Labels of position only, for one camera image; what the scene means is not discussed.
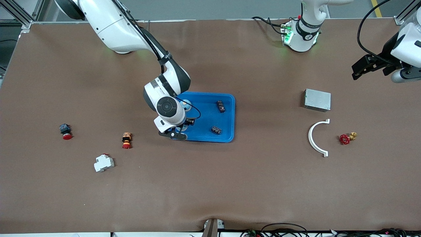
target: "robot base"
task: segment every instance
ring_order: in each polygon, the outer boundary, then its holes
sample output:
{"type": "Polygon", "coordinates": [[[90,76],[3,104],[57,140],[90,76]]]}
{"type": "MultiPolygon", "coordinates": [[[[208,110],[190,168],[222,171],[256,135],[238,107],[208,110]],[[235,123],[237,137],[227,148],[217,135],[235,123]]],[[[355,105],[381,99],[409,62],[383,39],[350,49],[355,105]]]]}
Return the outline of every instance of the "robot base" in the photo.
{"type": "Polygon", "coordinates": [[[289,21],[282,25],[281,32],[287,34],[282,35],[282,43],[296,52],[306,52],[316,43],[319,33],[311,38],[311,40],[304,40],[303,37],[294,30],[296,24],[297,21],[289,21]]]}
{"type": "MultiPolygon", "coordinates": [[[[189,100],[197,107],[202,116],[195,120],[183,133],[187,141],[229,143],[234,139],[235,98],[231,94],[184,92],[178,96],[182,100],[189,100]],[[217,101],[222,100],[226,111],[221,113],[217,101]],[[211,131],[212,126],[222,129],[221,134],[211,131]]],[[[187,118],[196,118],[199,112],[192,108],[186,113],[187,118]]]]}

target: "brown table surface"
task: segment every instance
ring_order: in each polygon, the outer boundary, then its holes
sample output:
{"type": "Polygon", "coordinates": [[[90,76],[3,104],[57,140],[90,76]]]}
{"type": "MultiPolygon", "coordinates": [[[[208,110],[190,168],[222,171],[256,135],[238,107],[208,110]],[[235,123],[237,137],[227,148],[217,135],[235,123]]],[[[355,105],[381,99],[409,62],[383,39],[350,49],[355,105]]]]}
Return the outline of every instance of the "brown table surface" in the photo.
{"type": "MultiPolygon", "coordinates": [[[[421,84],[381,71],[353,81],[359,23],[327,20],[306,53],[254,21],[151,24],[190,91],[236,97],[227,144],[158,136],[142,97],[160,71],[152,53],[118,55],[88,24],[32,25],[0,93],[0,232],[194,231],[208,218],[241,229],[421,229],[421,84]],[[306,88],[332,93],[332,110],[300,107],[306,88]],[[327,118],[314,131],[323,158],[307,133],[327,118]],[[61,139],[62,123],[73,139],[61,139]],[[358,138],[340,145],[349,132],[358,138]],[[102,153],[116,167],[96,173],[102,153]]],[[[362,41],[380,52],[397,29],[369,19],[362,41]]]]}

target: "electrical component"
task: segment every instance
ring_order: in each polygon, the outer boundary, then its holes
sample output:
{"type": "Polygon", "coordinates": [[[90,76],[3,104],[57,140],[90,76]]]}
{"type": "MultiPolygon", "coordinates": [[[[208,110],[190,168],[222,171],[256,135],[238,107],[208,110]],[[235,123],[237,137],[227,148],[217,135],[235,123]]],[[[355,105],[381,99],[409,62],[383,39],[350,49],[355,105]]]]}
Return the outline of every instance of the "electrical component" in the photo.
{"type": "Polygon", "coordinates": [[[123,139],[121,140],[123,142],[123,149],[130,149],[130,142],[131,142],[131,133],[125,132],[123,133],[123,139]]]}
{"type": "Polygon", "coordinates": [[[218,105],[218,109],[220,113],[225,112],[225,107],[224,107],[224,103],[222,103],[222,100],[218,100],[216,102],[216,104],[218,105]]]}
{"type": "Polygon", "coordinates": [[[289,44],[291,42],[294,31],[292,30],[292,20],[281,25],[281,32],[285,33],[282,36],[282,41],[284,44],[289,44]]]}
{"type": "Polygon", "coordinates": [[[63,134],[64,140],[70,140],[73,137],[71,131],[72,129],[67,124],[60,125],[60,133],[63,134]]]}
{"type": "Polygon", "coordinates": [[[93,164],[96,172],[104,172],[106,169],[114,167],[114,161],[107,154],[102,154],[96,158],[96,163],[93,164]]]}
{"type": "Polygon", "coordinates": [[[212,126],[211,131],[219,135],[219,134],[221,134],[222,129],[220,129],[216,126],[212,126]]]}
{"type": "Polygon", "coordinates": [[[330,93],[312,89],[304,92],[304,108],[327,112],[330,110],[330,93]]]}

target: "black relay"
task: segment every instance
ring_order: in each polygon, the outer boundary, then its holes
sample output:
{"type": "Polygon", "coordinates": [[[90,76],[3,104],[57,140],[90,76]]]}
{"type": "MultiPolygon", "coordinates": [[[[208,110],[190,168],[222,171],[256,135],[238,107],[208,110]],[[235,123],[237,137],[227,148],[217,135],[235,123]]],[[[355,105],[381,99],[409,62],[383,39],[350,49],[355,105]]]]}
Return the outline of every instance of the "black relay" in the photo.
{"type": "Polygon", "coordinates": [[[219,111],[220,111],[221,113],[225,112],[225,107],[224,107],[224,103],[222,103],[222,100],[218,100],[218,101],[216,102],[216,104],[218,105],[219,111]]]}
{"type": "Polygon", "coordinates": [[[211,131],[213,131],[214,133],[216,133],[216,134],[219,135],[219,134],[221,134],[222,129],[220,129],[220,128],[216,127],[216,126],[212,126],[211,131]]]}

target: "robotic arm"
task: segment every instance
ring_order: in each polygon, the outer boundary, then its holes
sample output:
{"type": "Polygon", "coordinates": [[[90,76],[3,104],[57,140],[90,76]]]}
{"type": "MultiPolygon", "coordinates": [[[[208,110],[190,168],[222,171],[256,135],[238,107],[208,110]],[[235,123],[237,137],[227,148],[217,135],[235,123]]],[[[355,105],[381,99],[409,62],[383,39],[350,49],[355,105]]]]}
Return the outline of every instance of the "robotic arm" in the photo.
{"type": "Polygon", "coordinates": [[[354,80],[381,68],[385,76],[392,73],[395,83],[421,80],[421,2],[414,2],[405,8],[413,10],[408,12],[399,32],[386,42],[382,52],[367,54],[352,66],[354,80]]]}
{"type": "Polygon", "coordinates": [[[284,44],[297,52],[305,52],[316,43],[319,29],[326,19],[323,5],[345,5],[354,0],[301,0],[301,18],[286,24],[284,44]]]}
{"type": "Polygon", "coordinates": [[[87,19],[104,44],[119,54],[140,49],[153,52],[161,65],[161,74],[145,85],[143,96],[158,113],[154,120],[160,135],[185,140],[186,135],[172,132],[184,124],[193,125],[176,97],[190,87],[190,77],[162,45],[138,26],[130,11],[119,0],[55,0],[62,12],[73,19],[87,19]]]}

